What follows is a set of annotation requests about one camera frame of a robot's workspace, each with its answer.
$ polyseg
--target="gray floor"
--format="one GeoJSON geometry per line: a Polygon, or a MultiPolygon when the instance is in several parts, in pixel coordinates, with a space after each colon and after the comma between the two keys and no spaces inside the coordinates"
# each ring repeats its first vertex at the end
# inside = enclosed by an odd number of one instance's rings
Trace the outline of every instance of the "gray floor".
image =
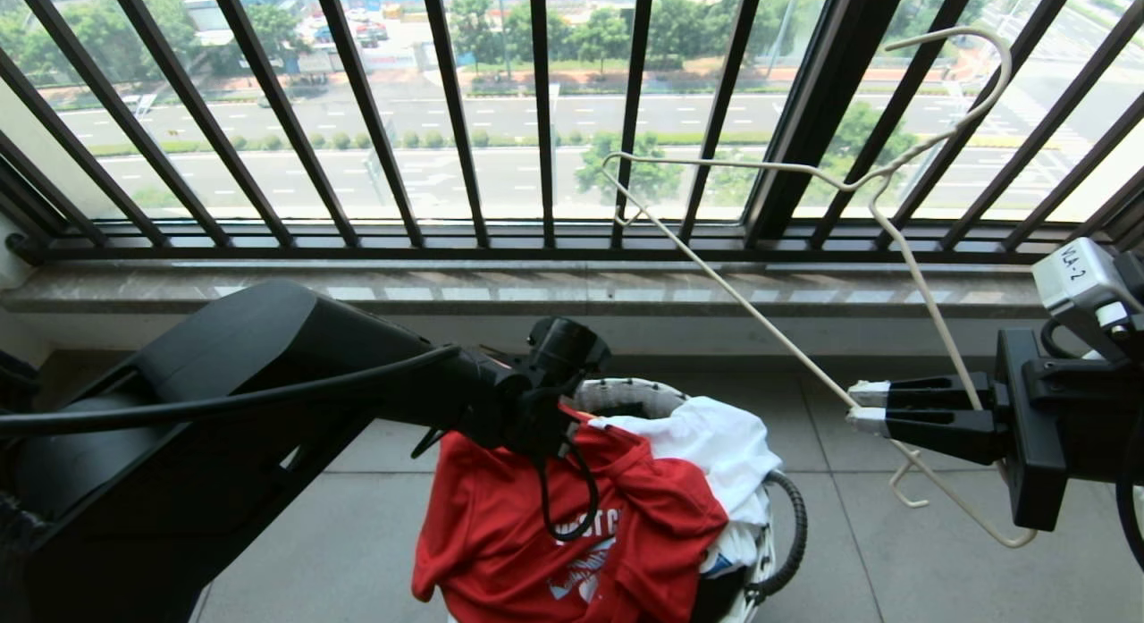
{"type": "MultiPolygon", "coordinates": [[[[90,354],[56,356],[54,392],[98,372],[90,354]]],[[[1125,546],[1111,489],[1072,481],[1057,532],[1010,551],[988,538],[920,473],[904,490],[887,480],[897,453],[851,432],[844,408],[787,366],[626,362],[613,374],[674,383],[756,412],[771,429],[810,514],[807,558],[756,621],[932,623],[1141,621],[1142,582],[1125,546]]],[[[842,383],[940,372],[939,362],[833,362],[842,383]]],[[[434,456],[410,461],[420,429],[375,423],[205,591],[197,623],[442,623],[439,597],[410,594],[412,553],[432,481],[434,456]]],[[[1008,525],[1007,490],[993,469],[927,460],[971,504],[1008,525]]],[[[789,524],[779,504],[780,538],[789,524]]],[[[1012,526],[1004,530],[1016,533],[1012,526]]]]}

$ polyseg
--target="black railing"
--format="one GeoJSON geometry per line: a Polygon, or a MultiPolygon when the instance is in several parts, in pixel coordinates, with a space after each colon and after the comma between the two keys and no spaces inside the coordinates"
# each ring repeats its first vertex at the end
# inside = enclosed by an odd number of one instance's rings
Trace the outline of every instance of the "black railing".
{"type": "MultiPolygon", "coordinates": [[[[136,200],[112,178],[105,166],[70,129],[61,115],[21,71],[14,58],[0,49],[0,77],[8,83],[47,134],[62,147],[61,155],[73,160],[100,189],[98,195],[118,208],[122,219],[94,219],[84,215],[80,207],[69,199],[69,192],[55,183],[53,174],[42,163],[37,167],[30,147],[21,146],[13,134],[0,134],[0,211],[9,216],[21,233],[7,237],[7,245],[29,261],[61,259],[269,259],[269,257],[316,257],[316,259],[677,259],[673,243],[659,235],[649,224],[622,225],[604,216],[601,219],[562,219],[557,215],[556,158],[559,135],[554,122],[556,94],[549,89],[554,71],[549,64],[551,40],[548,24],[554,10],[553,0],[525,0],[530,7],[529,24],[532,30],[532,71],[534,89],[529,97],[535,106],[537,151],[539,151],[538,213],[534,219],[491,219],[483,207],[482,191],[477,186],[477,166],[474,159],[472,129],[466,121],[464,95],[459,80],[458,59],[451,42],[450,16],[446,0],[423,0],[414,10],[423,9],[431,31],[432,48],[419,50],[435,61],[439,70],[439,85],[444,93],[446,114],[453,133],[463,194],[468,202],[466,219],[429,219],[418,217],[411,200],[408,175],[403,174],[395,154],[395,143],[384,121],[384,109],[404,105],[378,101],[368,81],[363,62],[360,40],[355,24],[343,6],[344,0],[315,0],[325,16],[328,37],[341,62],[353,103],[366,129],[367,145],[375,152],[380,168],[379,178],[388,186],[396,205],[394,223],[376,219],[357,219],[349,215],[331,176],[315,151],[315,143],[307,138],[296,114],[296,103],[291,102],[275,71],[271,57],[256,33],[247,13],[249,0],[215,0],[229,24],[235,41],[241,50],[249,71],[261,87],[265,105],[288,139],[288,145],[303,167],[305,178],[312,184],[328,219],[291,219],[276,210],[272,197],[265,194],[251,174],[243,158],[241,146],[228,138],[224,127],[213,113],[196,79],[181,59],[164,31],[148,11],[144,0],[116,0],[126,13],[132,27],[138,33],[148,53],[173,93],[178,96],[191,119],[207,138],[209,150],[221,159],[222,166],[241,190],[256,216],[252,219],[230,219],[217,215],[205,205],[188,178],[175,167],[161,143],[146,129],[138,117],[125,104],[116,86],[98,64],[90,49],[82,45],[69,26],[64,15],[51,0],[22,0],[39,25],[43,26],[59,51],[67,59],[70,70],[78,74],[103,110],[110,114],[135,151],[154,169],[170,194],[185,208],[186,219],[149,217],[136,200]]],[[[726,135],[740,69],[749,59],[748,42],[755,31],[755,19],[764,0],[738,0],[734,21],[728,29],[720,79],[712,93],[710,110],[696,158],[714,158],[726,135]]],[[[959,23],[971,0],[943,0],[935,5],[929,30],[948,27],[959,23]]],[[[649,49],[649,34],[654,0],[634,0],[626,9],[629,24],[629,43],[626,61],[628,77],[622,96],[623,113],[619,122],[618,150],[633,151],[637,142],[637,126],[644,88],[644,61],[649,49]]],[[[807,42],[803,61],[797,69],[778,123],[766,144],[765,159],[785,162],[819,163],[831,150],[832,139],[844,121],[851,102],[859,91],[864,75],[872,66],[879,45],[898,16],[901,0],[825,0],[807,42]]],[[[1033,57],[1034,49],[1044,38],[1062,9],[1070,0],[1040,0],[1012,45],[1014,69],[1018,71],[1033,57]]],[[[968,146],[977,125],[969,125],[936,150],[924,167],[919,168],[911,187],[901,194],[901,202],[893,223],[903,227],[914,243],[919,259],[928,262],[975,262],[976,264],[1026,264],[1051,251],[1071,235],[1094,235],[1118,249],[1139,248],[1144,240],[1144,171],[1137,170],[1114,191],[1089,217],[1078,223],[1050,223],[1049,216],[1070,200],[1070,195],[1094,174],[1110,154],[1127,138],[1144,118],[1144,95],[1111,122],[1107,130],[1095,141],[1090,150],[1079,158],[1074,167],[1055,184],[1046,186],[1039,202],[1030,205],[1032,211],[1024,219],[986,219],[987,213],[1002,194],[1009,191],[1018,175],[1036,155],[1044,151],[1054,133],[1074,113],[1090,89],[1098,85],[1104,72],[1129,45],[1138,45],[1137,35],[1144,22],[1144,0],[1133,0],[1119,22],[1106,27],[1107,35],[1086,58],[1083,67],[1064,89],[1054,105],[1047,107],[1041,122],[1022,138],[1015,152],[1001,166],[974,199],[966,200],[968,210],[959,219],[928,219],[919,215],[935,187],[953,162],[968,146]]],[[[503,40],[505,32],[500,32],[503,40]]],[[[774,54],[780,43],[774,41],[774,54]]],[[[858,178],[877,162],[879,154],[890,142],[891,135],[904,120],[906,109],[919,95],[923,82],[934,70],[942,45],[931,42],[914,51],[907,69],[900,74],[896,88],[881,111],[877,122],[867,134],[865,143],[856,147],[848,179],[858,178]]],[[[508,49],[505,49],[506,62],[508,49]]],[[[978,101],[988,94],[996,75],[980,89],[978,101]]],[[[522,97],[524,89],[518,90],[522,97]]],[[[621,162],[618,179],[625,186],[631,183],[633,167],[621,162]]],[[[681,210],[675,221],[678,237],[696,251],[713,261],[836,261],[882,262],[897,261],[888,237],[871,219],[844,217],[852,195],[837,192],[818,217],[796,217],[803,202],[809,177],[797,174],[777,174],[762,170],[754,183],[745,184],[745,202],[738,223],[726,219],[707,219],[701,214],[705,194],[709,191],[710,169],[700,167],[681,194],[681,210]]],[[[484,194],[495,195],[496,174],[486,174],[484,194]]],[[[614,211],[622,217],[626,200],[615,197],[614,211]]]]}

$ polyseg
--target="red t-shirt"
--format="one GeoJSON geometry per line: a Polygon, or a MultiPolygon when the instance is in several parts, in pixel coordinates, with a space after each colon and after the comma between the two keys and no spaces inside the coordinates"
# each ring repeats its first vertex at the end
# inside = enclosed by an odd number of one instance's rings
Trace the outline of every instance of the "red t-shirt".
{"type": "MultiPolygon", "coordinates": [[[[653,460],[621,429],[580,428],[575,444],[599,489],[593,526],[562,543],[545,528],[527,458],[454,432],[440,461],[413,567],[413,594],[440,586],[460,623],[686,623],[699,562],[726,525],[704,473],[653,460]]],[[[571,532],[588,492],[567,461],[549,461],[553,522],[571,532]]]]}

